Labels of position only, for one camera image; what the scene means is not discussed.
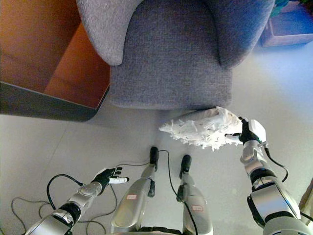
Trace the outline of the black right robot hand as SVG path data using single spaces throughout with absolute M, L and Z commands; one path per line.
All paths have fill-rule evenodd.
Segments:
M 242 131 L 240 133 L 225 134 L 224 136 L 227 139 L 242 144 L 248 141 L 266 142 L 266 130 L 260 122 L 255 119 L 248 120 L 244 117 L 239 117 L 239 120 L 242 123 Z

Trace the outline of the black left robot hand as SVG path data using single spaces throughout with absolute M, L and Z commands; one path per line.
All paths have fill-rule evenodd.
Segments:
M 101 190 L 98 195 L 101 195 L 105 190 L 107 185 L 111 184 L 124 184 L 129 182 L 129 177 L 120 177 L 122 172 L 122 167 L 115 168 L 104 168 L 97 173 L 97 175 L 92 180 L 93 182 L 97 182 L 101 186 Z

